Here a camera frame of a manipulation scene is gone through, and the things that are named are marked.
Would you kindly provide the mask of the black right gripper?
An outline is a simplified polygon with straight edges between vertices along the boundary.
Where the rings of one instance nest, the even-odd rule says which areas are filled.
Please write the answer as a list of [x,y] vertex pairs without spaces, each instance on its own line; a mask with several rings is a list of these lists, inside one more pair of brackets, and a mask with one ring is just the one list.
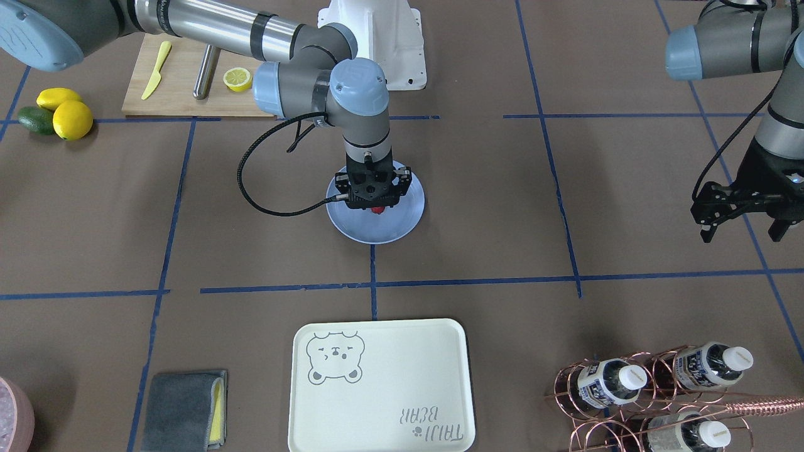
[[407,195],[413,182],[410,167],[396,167],[393,155],[374,162],[345,158],[345,170],[334,177],[334,200],[344,201],[350,209],[392,208]]

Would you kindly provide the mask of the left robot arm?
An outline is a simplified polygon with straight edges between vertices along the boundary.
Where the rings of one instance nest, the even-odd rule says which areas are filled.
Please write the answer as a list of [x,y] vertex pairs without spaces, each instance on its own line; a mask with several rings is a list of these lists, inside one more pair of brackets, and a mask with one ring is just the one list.
[[671,32],[665,66],[669,77],[683,81],[780,72],[750,112],[766,115],[735,180],[698,178],[691,214],[706,243],[722,223],[752,212],[772,218],[769,237],[781,241],[803,218],[802,2],[709,1],[695,24]]

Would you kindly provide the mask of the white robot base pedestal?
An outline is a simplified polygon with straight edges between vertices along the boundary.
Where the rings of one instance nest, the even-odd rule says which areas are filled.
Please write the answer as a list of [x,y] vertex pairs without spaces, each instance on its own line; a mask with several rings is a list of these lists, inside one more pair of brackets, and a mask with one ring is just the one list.
[[384,71],[390,91],[423,90],[428,83],[419,9],[408,1],[330,1],[318,26],[341,23],[358,43],[357,57]]

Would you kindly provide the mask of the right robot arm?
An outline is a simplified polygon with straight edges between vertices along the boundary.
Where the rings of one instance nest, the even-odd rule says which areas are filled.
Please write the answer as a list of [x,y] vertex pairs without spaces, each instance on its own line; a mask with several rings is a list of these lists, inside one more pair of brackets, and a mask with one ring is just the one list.
[[124,35],[167,34],[259,61],[259,109],[290,125],[339,127],[345,171],[331,202],[350,209],[391,208],[413,182],[396,167],[389,92],[378,63],[358,57],[344,24],[316,28],[221,1],[3,1],[2,48],[26,65],[57,72]]

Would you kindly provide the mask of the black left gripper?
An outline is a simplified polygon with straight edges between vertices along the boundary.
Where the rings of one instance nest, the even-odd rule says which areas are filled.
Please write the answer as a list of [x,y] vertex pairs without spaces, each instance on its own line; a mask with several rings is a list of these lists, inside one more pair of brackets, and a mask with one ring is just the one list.
[[773,218],[769,238],[781,242],[802,221],[802,160],[786,158],[749,144],[735,180],[729,186],[707,182],[691,207],[700,236],[712,243],[716,227],[744,213],[764,212]]

